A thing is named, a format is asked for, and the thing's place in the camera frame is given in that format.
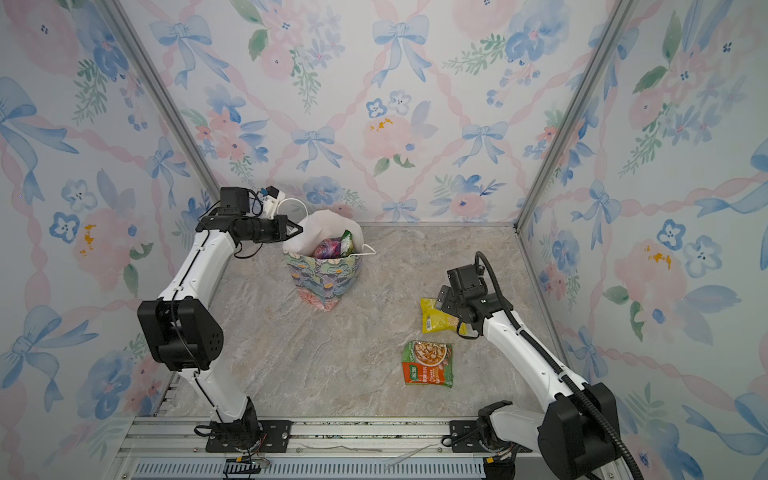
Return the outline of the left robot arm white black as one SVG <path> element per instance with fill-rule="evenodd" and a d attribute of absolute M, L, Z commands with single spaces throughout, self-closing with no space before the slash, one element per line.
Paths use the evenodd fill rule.
<path fill-rule="evenodd" d="M 180 272 L 156 299 L 142 301 L 137 309 L 153 360 L 179 373 L 212 409 L 211 420 L 196 433 L 224 448 L 252 452 L 265 434 L 252 400 L 219 364 L 225 336 L 209 306 L 237 247 L 282 243 L 302 232 L 285 215 L 204 215 Z"/>

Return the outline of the orange green cereal packet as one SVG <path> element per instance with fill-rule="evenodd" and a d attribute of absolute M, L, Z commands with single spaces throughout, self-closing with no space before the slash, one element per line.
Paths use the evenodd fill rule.
<path fill-rule="evenodd" d="M 452 388 L 453 348 L 451 344 L 411 341 L 405 345 L 401 365 L 408 385 L 438 385 Z"/>

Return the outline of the aluminium rail frame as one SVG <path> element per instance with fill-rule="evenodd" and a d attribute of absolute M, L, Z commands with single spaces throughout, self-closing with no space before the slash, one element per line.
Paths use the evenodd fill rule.
<path fill-rule="evenodd" d="M 108 479 L 551 479 L 536 452 L 482 448 L 469 417 L 266 417 L 250 453 L 195 433 L 203 417 L 133 421 Z"/>

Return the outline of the green snack packet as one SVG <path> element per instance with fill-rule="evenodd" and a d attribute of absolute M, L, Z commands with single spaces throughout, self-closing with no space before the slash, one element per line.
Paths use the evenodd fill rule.
<path fill-rule="evenodd" d="M 345 230 L 339 239 L 339 256 L 345 258 L 354 253 L 355 246 L 353 233 L 350 230 Z"/>

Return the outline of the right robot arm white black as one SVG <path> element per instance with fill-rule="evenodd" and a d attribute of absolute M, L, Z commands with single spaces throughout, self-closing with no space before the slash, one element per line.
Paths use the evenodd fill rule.
<path fill-rule="evenodd" d="M 533 391 L 541 410 L 502 400 L 481 408 L 473 426 L 452 422 L 444 446 L 487 451 L 485 462 L 512 473 L 517 455 L 539 454 L 558 479 L 592 478 L 630 452 L 619 433 L 617 402 L 604 385 L 569 369 L 524 325 L 499 291 L 492 269 L 478 262 L 451 269 L 437 308 L 494 345 Z"/>

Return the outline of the purple Fox's berries bag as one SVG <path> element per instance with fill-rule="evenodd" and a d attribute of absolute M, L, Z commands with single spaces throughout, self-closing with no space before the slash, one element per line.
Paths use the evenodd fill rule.
<path fill-rule="evenodd" d="M 337 259 L 342 257 L 341 238 L 327 238 L 322 240 L 312 253 L 316 259 Z"/>

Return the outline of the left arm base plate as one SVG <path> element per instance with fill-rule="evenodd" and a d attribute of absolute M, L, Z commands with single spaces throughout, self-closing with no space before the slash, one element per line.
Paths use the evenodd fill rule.
<path fill-rule="evenodd" d="M 261 420 L 256 426 L 212 422 L 207 439 L 207 453 L 285 453 L 293 423 L 289 420 Z"/>

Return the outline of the floral paper gift bag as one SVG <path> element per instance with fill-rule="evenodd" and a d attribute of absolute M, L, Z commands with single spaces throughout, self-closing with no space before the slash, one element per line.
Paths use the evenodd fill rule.
<path fill-rule="evenodd" d="M 363 258 L 374 256 L 362 227 L 331 210 L 317 210 L 298 223 L 303 232 L 282 244 L 283 257 L 300 298 L 313 308 L 329 312 L 355 284 Z M 340 238 L 345 230 L 353 233 L 355 253 L 337 259 L 316 259 L 312 253 L 327 238 Z"/>

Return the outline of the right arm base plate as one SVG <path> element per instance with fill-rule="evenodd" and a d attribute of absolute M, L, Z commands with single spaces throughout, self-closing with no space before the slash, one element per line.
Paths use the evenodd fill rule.
<path fill-rule="evenodd" d="M 479 426 L 477 420 L 451 420 L 449 433 L 441 439 L 441 445 L 453 453 L 483 453 L 498 455 L 511 451 L 514 444 L 492 439 L 489 428 Z"/>

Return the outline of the yellow snack packet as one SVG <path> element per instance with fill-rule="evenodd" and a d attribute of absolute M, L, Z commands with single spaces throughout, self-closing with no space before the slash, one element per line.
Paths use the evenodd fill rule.
<path fill-rule="evenodd" d="M 459 324 L 459 320 L 449 314 L 436 308 L 434 299 L 422 298 L 420 300 L 422 311 L 422 333 L 430 334 L 441 331 L 458 332 L 461 335 L 468 335 L 468 327 L 465 324 Z"/>

